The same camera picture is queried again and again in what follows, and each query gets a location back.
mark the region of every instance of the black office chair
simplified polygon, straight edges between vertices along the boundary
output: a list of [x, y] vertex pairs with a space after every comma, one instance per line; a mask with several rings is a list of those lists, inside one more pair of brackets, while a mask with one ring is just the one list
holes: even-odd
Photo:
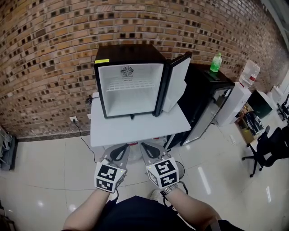
[[[250, 147], [254, 156], [243, 157], [245, 159], [254, 159], [254, 171], [250, 177], [253, 177], [256, 171], [257, 163], [261, 165], [259, 169], [262, 171], [263, 166], [270, 167], [278, 159], [289, 158], [289, 127], [276, 128], [274, 133], [268, 138], [270, 127], [267, 126], [265, 132], [258, 138], [257, 151], [247, 144], [247, 147]], [[271, 153], [272, 155], [266, 160], [264, 155]]]

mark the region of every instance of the black shirt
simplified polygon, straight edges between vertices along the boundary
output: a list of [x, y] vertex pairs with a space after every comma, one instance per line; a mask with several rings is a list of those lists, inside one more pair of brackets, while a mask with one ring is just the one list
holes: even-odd
[[[242, 231], [228, 221], [219, 221], [221, 231]], [[94, 231], [147, 230], [147, 231], [192, 231], [173, 211], [156, 201], [132, 197], [118, 204], [109, 201], [103, 209]]]

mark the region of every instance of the yellow sticker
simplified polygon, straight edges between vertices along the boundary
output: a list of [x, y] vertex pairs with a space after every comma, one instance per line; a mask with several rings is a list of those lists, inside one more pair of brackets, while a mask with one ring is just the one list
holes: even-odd
[[95, 60], [94, 64], [97, 64], [97, 63], [108, 63], [109, 62], [109, 59], [106, 59], [106, 60]]

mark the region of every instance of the wire shelf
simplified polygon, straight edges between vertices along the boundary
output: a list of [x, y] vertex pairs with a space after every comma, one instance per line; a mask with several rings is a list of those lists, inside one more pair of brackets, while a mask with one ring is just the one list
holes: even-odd
[[148, 78], [134, 78], [134, 79], [113, 79], [107, 88], [107, 92], [121, 91], [127, 89], [138, 89], [138, 88], [153, 88], [154, 83]]

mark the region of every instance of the tiled floor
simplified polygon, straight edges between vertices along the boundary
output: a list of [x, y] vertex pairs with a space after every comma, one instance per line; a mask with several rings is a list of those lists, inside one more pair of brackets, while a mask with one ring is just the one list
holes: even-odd
[[[270, 134], [283, 127], [275, 113], [263, 120]], [[90, 143], [90, 137], [84, 137]], [[98, 160], [103, 148], [93, 148]], [[203, 137], [171, 155], [186, 168], [189, 194], [213, 206], [223, 219], [247, 231], [282, 230], [289, 217], [289, 161], [249, 175], [251, 155], [235, 125], [211, 125]], [[142, 160], [127, 165], [119, 200], [154, 189]], [[66, 217], [94, 190], [93, 154], [79, 137], [19, 143], [14, 171], [0, 171], [0, 200], [19, 231], [61, 230]]]

